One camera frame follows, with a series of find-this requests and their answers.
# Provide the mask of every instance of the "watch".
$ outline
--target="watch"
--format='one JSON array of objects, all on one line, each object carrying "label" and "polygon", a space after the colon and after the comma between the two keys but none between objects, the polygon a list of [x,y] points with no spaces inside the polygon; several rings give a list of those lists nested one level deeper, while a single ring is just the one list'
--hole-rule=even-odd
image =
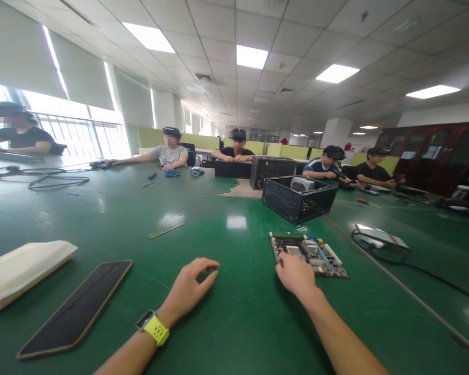
[{"label": "watch", "polygon": [[135,325],[139,328],[139,331],[149,333],[156,340],[157,346],[165,344],[170,335],[168,328],[158,320],[156,312],[153,310],[148,310]]}]

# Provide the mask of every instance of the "ceiling light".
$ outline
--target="ceiling light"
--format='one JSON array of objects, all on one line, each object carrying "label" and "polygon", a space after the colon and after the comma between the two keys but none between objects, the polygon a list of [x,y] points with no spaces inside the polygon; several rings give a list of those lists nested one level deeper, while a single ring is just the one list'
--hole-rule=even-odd
[{"label": "ceiling light", "polygon": [[316,79],[325,82],[339,83],[359,71],[360,70],[356,68],[333,64],[330,68],[317,76]]},{"label": "ceiling light", "polygon": [[122,23],[147,49],[175,53],[167,38],[165,38],[159,29],[136,25],[133,23]]},{"label": "ceiling light", "polygon": [[250,68],[262,69],[266,64],[268,51],[236,45],[236,63]]},{"label": "ceiling light", "polygon": [[460,89],[445,85],[437,85],[434,87],[429,87],[428,89],[415,91],[413,93],[407,94],[407,96],[416,97],[419,99],[427,99],[434,96],[451,94],[452,92],[456,91],[460,91]]}]

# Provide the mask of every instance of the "hand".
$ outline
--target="hand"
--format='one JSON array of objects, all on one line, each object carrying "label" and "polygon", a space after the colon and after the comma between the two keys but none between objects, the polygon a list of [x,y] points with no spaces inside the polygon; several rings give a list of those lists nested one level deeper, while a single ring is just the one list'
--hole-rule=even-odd
[{"label": "hand", "polygon": [[[215,260],[196,258],[181,269],[165,302],[156,312],[164,326],[170,328],[196,306],[214,284],[219,266],[220,264]],[[211,270],[214,272],[198,284],[196,281],[198,275],[203,271]]]},{"label": "hand", "polygon": [[285,288],[299,299],[317,289],[313,267],[298,255],[281,252],[278,256],[276,273]]}]

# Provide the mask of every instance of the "brown cabinet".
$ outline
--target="brown cabinet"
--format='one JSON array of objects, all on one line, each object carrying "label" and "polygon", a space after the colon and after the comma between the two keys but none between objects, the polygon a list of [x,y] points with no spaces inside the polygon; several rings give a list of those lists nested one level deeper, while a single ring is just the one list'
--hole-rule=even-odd
[{"label": "brown cabinet", "polygon": [[394,174],[417,189],[450,196],[469,175],[469,122],[384,129],[376,147],[400,157]]}]

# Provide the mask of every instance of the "red screwdriver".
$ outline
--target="red screwdriver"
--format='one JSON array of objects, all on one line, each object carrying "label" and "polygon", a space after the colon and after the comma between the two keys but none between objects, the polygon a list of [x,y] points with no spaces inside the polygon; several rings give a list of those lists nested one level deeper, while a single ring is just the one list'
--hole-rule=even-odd
[{"label": "red screwdriver", "polygon": [[374,205],[374,204],[372,204],[372,203],[370,203],[370,202],[367,202],[366,200],[361,199],[361,198],[358,198],[357,201],[360,202],[360,203],[366,203],[366,204],[368,204],[369,206],[374,206],[374,207],[377,207],[377,208],[382,208],[382,207],[380,207],[380,206],[377,206],[377,205]]}]

